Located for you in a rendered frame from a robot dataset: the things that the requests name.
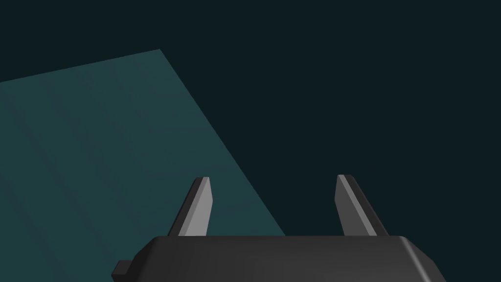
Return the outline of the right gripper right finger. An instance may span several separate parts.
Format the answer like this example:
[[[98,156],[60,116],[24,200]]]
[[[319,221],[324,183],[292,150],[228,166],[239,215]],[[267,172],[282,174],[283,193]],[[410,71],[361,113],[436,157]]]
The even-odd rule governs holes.
[[[388,232],[352,175],[337,176],[334,201],[343,234],[388,236]]]

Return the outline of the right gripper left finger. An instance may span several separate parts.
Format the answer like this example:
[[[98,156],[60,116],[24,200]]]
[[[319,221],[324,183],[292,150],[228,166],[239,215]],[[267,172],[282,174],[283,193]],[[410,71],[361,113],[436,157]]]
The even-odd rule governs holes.
[[[209,177],[197,177],[169,230],[169,236],[206,236],[213,198]]]

